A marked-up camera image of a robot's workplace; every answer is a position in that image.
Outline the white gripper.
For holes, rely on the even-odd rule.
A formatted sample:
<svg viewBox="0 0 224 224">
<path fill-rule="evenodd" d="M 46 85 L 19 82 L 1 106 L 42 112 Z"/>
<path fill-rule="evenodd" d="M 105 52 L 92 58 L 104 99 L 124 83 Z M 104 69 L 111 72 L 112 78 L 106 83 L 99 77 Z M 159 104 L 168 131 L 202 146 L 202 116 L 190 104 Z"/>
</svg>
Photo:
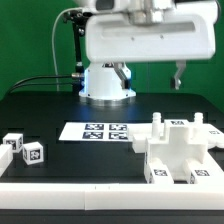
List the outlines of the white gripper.
<svg viewBox="0 0 224 224">
<path fill-rule="evenodd" d="M 216 51 L 216 0 L 85 0 L 90 61 L 121 62 L 114 71 L 130 88 L 124 62 L 177 61 L 171 88 L 178 90 L 186 60 L 211 58 Z"/>
</svg>

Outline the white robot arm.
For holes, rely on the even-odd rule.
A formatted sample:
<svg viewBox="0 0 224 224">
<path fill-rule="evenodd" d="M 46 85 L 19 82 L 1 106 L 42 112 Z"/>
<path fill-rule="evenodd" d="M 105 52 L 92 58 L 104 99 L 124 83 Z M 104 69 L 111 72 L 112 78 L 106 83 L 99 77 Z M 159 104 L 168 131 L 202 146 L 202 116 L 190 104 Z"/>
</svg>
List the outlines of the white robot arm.
<svg viewBox="0 0 224 224">
<path fill-rule="evenodd" d="M 86 55 L 82 101 L 96 105 L 130 102 L 129 62 L 174 61 L 178 88 L 188 60 L 216 51 L 217 0 L 74 0 L 90 18 L 85 26 Z"/>
</svg>

